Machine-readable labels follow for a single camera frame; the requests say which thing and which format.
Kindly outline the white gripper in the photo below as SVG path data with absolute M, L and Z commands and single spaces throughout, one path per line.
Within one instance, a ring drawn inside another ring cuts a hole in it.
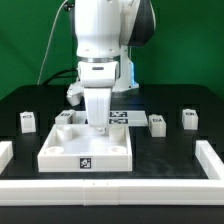
M 119 75 L 119 63 L 79 62 L 78 71 L 88 124 L 96 127 L 98 134 L 107 135 L 111 94 Z

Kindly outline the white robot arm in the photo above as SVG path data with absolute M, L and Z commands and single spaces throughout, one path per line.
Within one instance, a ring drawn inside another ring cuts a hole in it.
M 112 89 L 124 76 L 116 60 L 127 46 L 143 46 L 156 19 L 150 0 L 75 0 L 78 75 L 88 124 L 105 133 Z

